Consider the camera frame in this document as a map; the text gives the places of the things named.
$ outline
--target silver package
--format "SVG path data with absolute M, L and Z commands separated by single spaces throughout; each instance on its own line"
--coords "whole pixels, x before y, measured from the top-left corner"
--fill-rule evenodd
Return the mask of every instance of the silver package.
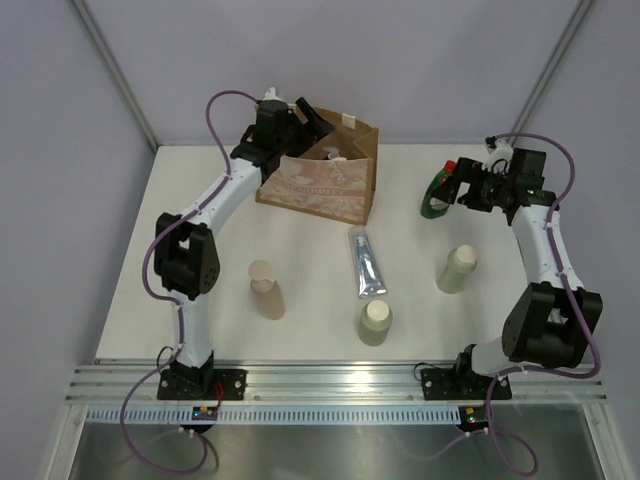
M 367 298 L 387 293 L 380 267 L 373 256 L 369 236 L 363 226 L 349 229 L 349 245 L 356 272 L 358 297 Z

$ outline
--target gray floor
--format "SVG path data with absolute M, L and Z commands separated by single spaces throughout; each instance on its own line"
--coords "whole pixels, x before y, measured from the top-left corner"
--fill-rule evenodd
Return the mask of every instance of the gray floor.
M 581 410 L 574 406 L 496 407 L 497 423 L 526 438 L 538 453 L 540 479 L 603 479 Z M 167 426 L 131 426 L 134 442 L 151 460 L 186 468 L 200 458 L 197 440 L 178 435 L 145 443 Z M 416 459 L 438 451 L 460 435 L 452 426 L 229 426 L 206 436 L 217 451 L 190 479 L 219 480 L 388 480 L 519 478 L 501 463 L 488 437 L 472 438 L 442 457 Z M 527 453 L 505 443 L 520 468 Z M 128 455 L 117 425 L 88 424 L 73 468 L 73 480 L 174 478 L 150 470 Z

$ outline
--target robotic arm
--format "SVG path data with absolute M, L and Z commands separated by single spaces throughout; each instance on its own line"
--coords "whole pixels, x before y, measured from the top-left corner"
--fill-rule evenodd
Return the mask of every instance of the robotic arm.
M 469 189 L 458 203 L 483 212 L 501 208 L 516 236 L 529 284 L 507 317 L 502 336 L 467 347 L 458 357 L 454 375 L 462 383 L 470 377 L 473 383 L 478 375 L 493 376 L 519 362 L 546 368 L 575 368 L 582 360 L 587 340 L 557 273 L 553 247 L 547 236 L 549 208 L 556 196 L 542 188 L 546 154 L 512 150 L 504 143 L 496 145 L 492 138 L 487 139 L 487 144 L 490 150 L 502 150 L 502 158 L 497 160 L 506 162 L 502 172 L 493 171 L 497 161 L 487 168 L 484 163 L 460 158 L 451 176 L 434 190 L 433 196 L 453 204 L 461 184 L 468 183 Z M 555 248 L 593 332 L 602 312 L 602 300 L 599 294 L 587 292 L 576 276 L 560 235 L 559 222 L 560 212 L 556 210 L 550 222 Z
M 177 359 L 161 374 L 160 400 L 215 399 L 217 392 L 212 388 L 213 384 L 222 381 L 219 377 L 229 380 L 234 376 L 234 372 L 214 370 L 209 342 L 206 293 L 211 291 L 220 275 L 215 237 L 238 205 L 254 195 L 278 169 L 282 155 L 299 156 L 333 131 L 331 124 L 304 98 L 298 99 L 296 106 L 306 117 L 306 123 L 302 123 L 294 110 L 270 89 L 258 102 L 256 123 L 247 128 L 240 144 L 231 153 L 230 172 L 221 175 L 181 214 L 163 213 L 156 222 L 158 236 L 183 215 L 194 210 L 198 212 L 173 229 L 155 251 L 154 271 L 161 277 L 162 286 L 169 295 L 182 304 L 184 318 L 184 344 Z M 179 338 L 177 310 L 174 328 L 176 338 Z M 233 398 L 233 389 L 228 387 L 225 386 L 225 396 Z

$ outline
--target white cap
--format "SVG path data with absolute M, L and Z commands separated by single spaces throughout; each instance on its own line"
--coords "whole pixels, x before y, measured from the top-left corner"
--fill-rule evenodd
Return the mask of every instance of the white cap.
M 471 245 L 462 245 L 456 248 L 456 253 L 453 255 L 453 263 L 459 268 L 474 267 L 477 261 L 478 254 Z
M 374 300 L 367 305 L 367 317 L 372 322 L 382 322 L 389 317 L 389 305 L 382 300 Z
M 251 284 L 259 292 L 268 292 L 275 282 L 271 264 L 265 260 L 256 260 L 249 265 L 249 276 Z

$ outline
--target green bottle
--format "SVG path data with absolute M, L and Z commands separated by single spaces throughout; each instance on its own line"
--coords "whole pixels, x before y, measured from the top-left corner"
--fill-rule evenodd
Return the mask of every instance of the green bottle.
M 447 213 L 449 204 L 442 200 L 438 200 L 437 198 L 433 198 L 431 193 L 453 173 L 455 168 L 456 162 L 453 160 L 447 160 L 444 168 L 438 172 L 429 184 L 429 188 L 427 188 L 427 192 L 424 194 L 424 198 L 422 199 L 422 206 L 420 207 L 420 215 L 424 218 L 438 218 Z

